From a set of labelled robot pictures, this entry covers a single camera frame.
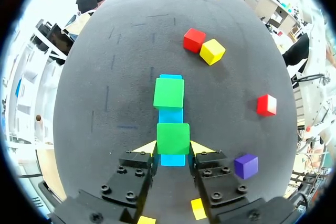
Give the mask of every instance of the yellow cube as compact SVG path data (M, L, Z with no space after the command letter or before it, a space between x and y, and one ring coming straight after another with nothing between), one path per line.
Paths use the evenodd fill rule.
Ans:
M199 55L208 63L209 66L218 62L223 54L225 53L225 48L215 39L211 39L206 43L203 43L201 52Z
M140 216L138 224L155 224L156 220L145 216Z

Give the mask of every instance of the red cube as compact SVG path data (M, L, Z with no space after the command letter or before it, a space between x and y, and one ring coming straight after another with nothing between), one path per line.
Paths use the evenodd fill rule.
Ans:
M277 99L269 94L265 94L258 98L257 113L263 116L271 116L277 114Z
M194 53L199 53L205 41L205 33L194 28L190 28L184 35L183 47Z

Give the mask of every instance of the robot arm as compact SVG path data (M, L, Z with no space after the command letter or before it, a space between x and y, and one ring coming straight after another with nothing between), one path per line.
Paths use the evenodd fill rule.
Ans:
M142 210L158 161L156 147L153 156L126 151L119 159L116 172L101 186L100 198L80 190L77 198L68 197L56 207L52 222L155 223L156 220L143 217ZM191 145L188 162L210 223L250 223L259 219L263 223L294 223L301 215L293 203L283 197L268 202L262 198L249 202L246 198L248 188L241 185L230 170L222 151L195 155Z

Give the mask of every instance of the desk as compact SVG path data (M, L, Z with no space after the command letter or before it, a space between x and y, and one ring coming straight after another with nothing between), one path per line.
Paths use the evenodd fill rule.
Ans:
M225 46L221 61L208 66L183 49L191 27ZM55 155L66 194L99 196L121 153L156 139L153 96L162 73L183 75L192 140L222 149L232 164L242 153L258 155L259 173L242 181L248 199L282 196L297 146L295 100L279 50L243 0L106 0L98 8L72 47L55 104ZM265 93L277 98L276 116L256 113ZM188 166L157 171L143 215L195 224L190 201L199 193Z
M255 11L259 18L265 17L264 21L277 27L284 34L288 34L299 22L276 0L245 0L245 2ZM271 19L274 13L281 16L280 23Z

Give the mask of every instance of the purple cube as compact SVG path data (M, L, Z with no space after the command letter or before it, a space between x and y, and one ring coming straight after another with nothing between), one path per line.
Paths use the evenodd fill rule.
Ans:
M252 154L246 154L235 159L236 174L242 179L252 177L258 172L258 157Z

